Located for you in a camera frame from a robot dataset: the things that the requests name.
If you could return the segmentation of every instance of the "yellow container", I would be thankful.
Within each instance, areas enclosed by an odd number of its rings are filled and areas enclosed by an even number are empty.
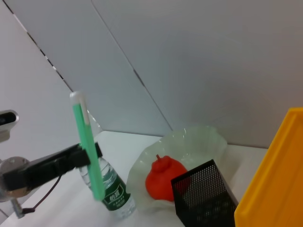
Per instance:
[[[288,111],[235,211],[236,227],[303,227],[303,108]]]

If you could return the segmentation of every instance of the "black mesh pen holder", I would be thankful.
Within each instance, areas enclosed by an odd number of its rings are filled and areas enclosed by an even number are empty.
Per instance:
[[[185,227],[235,227],[238,202],[213,160],[171,180]]]

